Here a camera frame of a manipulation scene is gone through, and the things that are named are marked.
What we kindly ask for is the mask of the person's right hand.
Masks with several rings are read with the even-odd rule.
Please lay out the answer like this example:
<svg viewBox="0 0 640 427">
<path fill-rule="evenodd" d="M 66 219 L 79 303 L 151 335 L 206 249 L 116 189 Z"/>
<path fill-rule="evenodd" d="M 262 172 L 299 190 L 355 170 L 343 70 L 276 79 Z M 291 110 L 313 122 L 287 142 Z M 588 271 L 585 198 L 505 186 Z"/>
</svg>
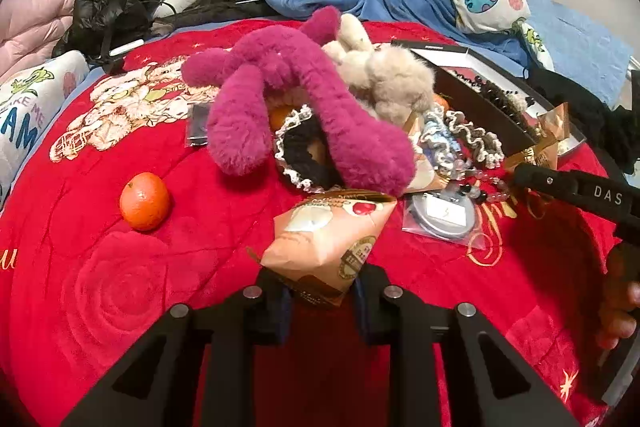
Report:
<svg viewBox="0 0 640 427">
<path fill-rule="evenodd" d="M 627 243 L 618 243 L 606 258 L 603 282 L 603 301 L 600 306 L 598 345 L 612 350 L 621 339 L 628 339 L 637 329 L 638 321 L 632 312 L 639 308 L 639 280 L 631 260 L 639 249 Z"/>
</svg>

